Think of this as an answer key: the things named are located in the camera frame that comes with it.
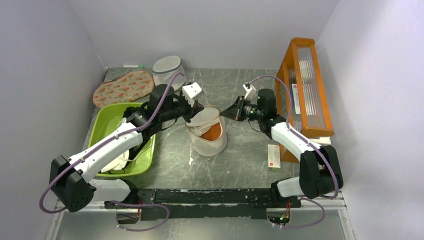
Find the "white mesh laundry bag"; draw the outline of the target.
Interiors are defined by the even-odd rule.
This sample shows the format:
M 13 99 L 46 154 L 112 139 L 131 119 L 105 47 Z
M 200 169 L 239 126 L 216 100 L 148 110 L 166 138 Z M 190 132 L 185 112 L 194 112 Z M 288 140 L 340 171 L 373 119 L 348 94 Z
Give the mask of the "white mesh laundry bag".
M 155 86 L 167 85 L 177 72 L 185 74 L 182 60 L 176 55 L 169 55 L 156 61 L 152 66 L 152 77 Z

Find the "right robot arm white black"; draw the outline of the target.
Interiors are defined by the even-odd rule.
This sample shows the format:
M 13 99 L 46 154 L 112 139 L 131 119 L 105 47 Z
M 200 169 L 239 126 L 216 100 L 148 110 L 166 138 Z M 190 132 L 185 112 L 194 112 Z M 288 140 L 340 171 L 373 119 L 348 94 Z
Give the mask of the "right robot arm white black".
M 257 103 L 245 96 L 238 99 L 220 115 L 233 121 L 257 121 L 260 132 L 281 144 L 300 163 L 299 176 L 276 181 L 270 193 L 270 202 L 282 207 L 289 197 L 335 198 L 343 187 L 343 177 L 336 149 L 320 145 L 300 134 L 277 113 L 273 90 L 264 88 L 258 92 Z

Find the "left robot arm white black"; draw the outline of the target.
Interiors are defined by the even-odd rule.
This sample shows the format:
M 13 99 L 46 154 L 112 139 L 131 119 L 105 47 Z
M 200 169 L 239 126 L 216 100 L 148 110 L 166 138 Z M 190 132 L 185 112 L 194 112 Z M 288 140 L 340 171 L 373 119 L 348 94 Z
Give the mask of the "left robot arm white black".
M 116 130 L 86 150 L 69 158 L 62 155 L 51 162 L 49 185 L 71 213 L 91 202 L 118 201 L 126 208 L 134 207 L 139 194 L 123 180 L 98 180 L 95 176 L 113 160 L 132 148 L 140 150 L 152 136 L 163 130 L 163 123 L 178 118 L 186 122 L 203 106 L 199 97 L 203 90 L 196 82 L 182 87 L 179 94 L 167 84 L 158 85 L 141 106 L 130 106 Z

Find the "orange bra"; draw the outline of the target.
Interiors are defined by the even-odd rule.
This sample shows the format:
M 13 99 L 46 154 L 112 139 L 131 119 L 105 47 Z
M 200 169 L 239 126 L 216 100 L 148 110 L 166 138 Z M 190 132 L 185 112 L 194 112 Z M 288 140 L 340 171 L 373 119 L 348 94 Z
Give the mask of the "orange bra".
M 222 133 L 222 125 L 220 122 L 218 122 L 211 126 L 210 129 L 203 133 L 200 137 L 206 141 L 213 142 L 218 140 L 221 137 Z

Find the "orange wooden rack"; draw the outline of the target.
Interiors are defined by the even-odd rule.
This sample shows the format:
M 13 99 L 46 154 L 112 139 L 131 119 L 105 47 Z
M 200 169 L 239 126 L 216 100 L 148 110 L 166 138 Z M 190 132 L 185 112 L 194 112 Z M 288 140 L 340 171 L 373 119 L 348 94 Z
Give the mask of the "orange wooden rack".
M 324 82 L 312 38 L 293 38 L 276 74 L 277 112 L 289 109 L 291 126 L 323 146 L 330 145 L 334 135 Z

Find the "floral patterned fabric pad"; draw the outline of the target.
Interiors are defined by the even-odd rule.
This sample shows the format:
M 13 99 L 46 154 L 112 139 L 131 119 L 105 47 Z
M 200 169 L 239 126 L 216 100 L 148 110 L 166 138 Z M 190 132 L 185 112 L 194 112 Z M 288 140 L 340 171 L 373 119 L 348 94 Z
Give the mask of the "floral patterned fabric pad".
M 102 83 L 94 91 L 92 102 L 98 108 L 129 103 L 147 96 L 154 87 L 153 77 L 144 70 L 137 70 Z

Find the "beige mesh laundry bag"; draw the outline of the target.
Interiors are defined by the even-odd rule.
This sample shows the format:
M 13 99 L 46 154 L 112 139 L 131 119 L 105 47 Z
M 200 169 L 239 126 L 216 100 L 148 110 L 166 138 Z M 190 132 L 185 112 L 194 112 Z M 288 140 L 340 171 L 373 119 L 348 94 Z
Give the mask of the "beige mesh laundry bag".
M 201 138 L 202 134 L 217 123 L 220 123 L 222 127 L 222 135 L 218 140 L 208 141 Z M 220 116 L 220 110 L 215 105 L 206 105 L 204 110 L 191 119 L 191 122 L 185 123 L 185 127 L 194 150 L 201 156 L 210 157 L 217 155 L 227 146 L 225 118 Z

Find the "small white red box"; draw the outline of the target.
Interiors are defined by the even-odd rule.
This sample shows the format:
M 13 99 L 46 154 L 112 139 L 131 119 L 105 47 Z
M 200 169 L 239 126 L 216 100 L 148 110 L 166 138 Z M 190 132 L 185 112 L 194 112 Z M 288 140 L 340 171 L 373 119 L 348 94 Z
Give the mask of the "small white red box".
M 281 168 L 280 146 L 274 144 L 267 145 L 267 163 L 271 169 Z

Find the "green plastic basin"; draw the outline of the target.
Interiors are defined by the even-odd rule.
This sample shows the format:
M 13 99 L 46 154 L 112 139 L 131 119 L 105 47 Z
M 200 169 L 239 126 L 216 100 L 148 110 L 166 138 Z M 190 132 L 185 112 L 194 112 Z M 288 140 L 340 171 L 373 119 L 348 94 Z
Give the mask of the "green plastic basin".
M 97 108 L 93 114 L 89 132 L 84 143 L 84 148 L 87 149 L 91 147 L 115 131 L 127 108 L 140 107 L 141 105 L 142 104 L 140 102 L 124 102 L 107 105 L 103 108 Z M 146 145 L 140 149 L 136 158 L 134 158 L 133 161 L 130 161 L 122 170 L 109 170 L 103 173 L 98 173 L 96 177 L 123 178 L 143 174 L 152 164 L 155 141 L 156 137 L 152 136 Z

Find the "green white marker pen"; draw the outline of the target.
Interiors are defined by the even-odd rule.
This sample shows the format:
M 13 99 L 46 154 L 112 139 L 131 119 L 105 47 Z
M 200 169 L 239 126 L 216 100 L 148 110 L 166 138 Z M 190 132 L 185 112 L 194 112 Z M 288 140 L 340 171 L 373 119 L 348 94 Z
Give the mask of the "green white marker pen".
M 123 68 L 144 68 L 145 66 L 144 65 L 129 65 L 129 64 L 127 64 L 127 65 L 123 65 L 122 66 Z

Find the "white bras in basin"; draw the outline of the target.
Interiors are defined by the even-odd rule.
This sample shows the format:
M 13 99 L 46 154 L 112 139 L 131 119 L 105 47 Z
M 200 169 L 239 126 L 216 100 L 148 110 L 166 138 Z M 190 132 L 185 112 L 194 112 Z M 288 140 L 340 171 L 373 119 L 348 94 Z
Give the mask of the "white bras in basin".
M 99 177 L 126 177 L 146 172 L 153 161 L 156 135 L 122 153 L 97 174 Z

